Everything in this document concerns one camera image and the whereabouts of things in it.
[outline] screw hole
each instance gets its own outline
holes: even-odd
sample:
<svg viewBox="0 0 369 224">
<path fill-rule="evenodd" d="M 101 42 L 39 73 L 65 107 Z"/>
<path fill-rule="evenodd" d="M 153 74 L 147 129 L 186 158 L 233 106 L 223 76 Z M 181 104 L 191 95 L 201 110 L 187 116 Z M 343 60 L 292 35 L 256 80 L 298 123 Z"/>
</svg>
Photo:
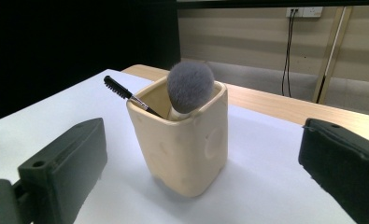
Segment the screw hole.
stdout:
<svg viewBox="0 0 369 224">
<path fill-rule="evenodd" d="M 40 167 L 40 166 L 43 166 L 45 164 L 44 161 L 36 161 L 34 164 L 33 164 L 33 167 Z"/>
</svg>

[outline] black cable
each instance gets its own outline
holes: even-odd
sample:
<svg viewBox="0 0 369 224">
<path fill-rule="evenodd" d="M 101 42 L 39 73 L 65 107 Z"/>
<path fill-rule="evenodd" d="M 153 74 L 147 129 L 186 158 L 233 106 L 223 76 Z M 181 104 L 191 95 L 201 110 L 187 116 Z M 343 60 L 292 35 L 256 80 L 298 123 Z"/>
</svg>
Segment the black cable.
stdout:
<svg viewBox="0 0 369 224">
<path fill-rule="evenodd" d="M 291 38 L 292 38 L 292 25 L 294 24 L 294 17 L 296 10 L 292 10 L 289 17 L 289 37 L 287 40 L 286 47 L 286 62 L 284 65 L 283 78 L 282 78 L 282 95 L 284 96 L 284 78 L 286 76 L 287 71 L 287 81 L 289 85 L 289 96 L 291 97 L 291 89 L 290 89 L 290 49 L 291 49 Z"/>
<path fill-rule="evenodd" d="M 291 38 L 292 38 L 292 25 L 294 24 L 295 13 L 296 13 L 296 11 L 294 11 L 294 13 L 292 14 L 291 27 L 290 27 L 290 31 L 289 31 L 290 43 L 289 43 L 289 59 L 288 59 L 288 64 L 287 64 L 287 84 L 289 86 L 289 96 L 290 96 L 290 98 L 291 98 L 290 76 L 289 76 L 289 72 L 290 72 L 290 49 L 291 49 Z"/>
</svg>

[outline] mascara wand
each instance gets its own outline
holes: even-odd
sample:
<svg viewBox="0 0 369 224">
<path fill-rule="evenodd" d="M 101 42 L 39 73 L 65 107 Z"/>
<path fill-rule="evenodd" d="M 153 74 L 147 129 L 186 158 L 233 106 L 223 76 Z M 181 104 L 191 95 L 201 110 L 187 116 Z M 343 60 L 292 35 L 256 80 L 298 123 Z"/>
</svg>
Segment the mascara wand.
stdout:
<svg viewBox="0 0 369 224">
<path fill-rule="evenodd" d="M 156 116 L 162 118 L 161 115 L 159 115 L 157 112 L 155 112 L 149 106 L 147 106 L 146 104 L 144 104 L 141 100 L 139 100 L 131 92 L 129 92 L 128 89 L 124 88 L 120 83 L 118 83 L 117 81 L 115 81 L 114 79 L 112 79 L 112 77 L 106 76 L 105 77 L 105 84 L 106 84 L 106 86 L 109 89 L 111 89 L 112 91 L 114 91 L 115 93 L 117 93 L 123 99 L 129 99 L 132 102 L 135 102 L 138 105 L 140 105 L 141 107 L 143 107 L 144 110 L 150 112 L 153 115 L 156 115 Z"/>
</svg>

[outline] beige wall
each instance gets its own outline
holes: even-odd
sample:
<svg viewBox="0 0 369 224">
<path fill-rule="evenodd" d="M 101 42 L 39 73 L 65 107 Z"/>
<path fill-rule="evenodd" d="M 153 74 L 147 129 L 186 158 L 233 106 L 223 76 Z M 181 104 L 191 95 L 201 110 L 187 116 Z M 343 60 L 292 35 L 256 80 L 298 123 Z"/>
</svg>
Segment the beige wall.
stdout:
<svg viewBox="0 0 369 224">
<path fill-rule="evenodd" d="M 352 9 L 333 77 L 369 81 L 369 7 Z"/>
<path fill-rule="evenodd" d="M 317 20 L 297 20 L 291 71 L 318 75 L 336 7 Z M 286 8 L 187 9 L 178 12 L 181 56 L 283 70 L 289 20 Z M 333 77 L 369 81 L 369 7 L 354 7 Z"/>
</svg>

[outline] white table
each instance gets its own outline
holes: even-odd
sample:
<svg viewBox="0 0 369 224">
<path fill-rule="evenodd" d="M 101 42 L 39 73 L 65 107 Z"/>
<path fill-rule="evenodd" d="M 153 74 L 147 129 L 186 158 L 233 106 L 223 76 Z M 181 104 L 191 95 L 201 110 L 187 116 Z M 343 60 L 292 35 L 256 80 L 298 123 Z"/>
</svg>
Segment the white table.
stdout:
<svg viewBox="0 0 369 224">
<path fill-rule="evenodd" d="M 106 70 L 0 119 L 0 178 L 16 182 L 17 167 L 38 150 L 103 118 L 108 163 L 75 223 L 354 223 L 298 163 L 301 125 L 233 105 L 226 166 L 201 196 L 176 194 L 150 175 L 125 102 L 105 76 L 131 92 L 151 83 Z"/>
</svg>

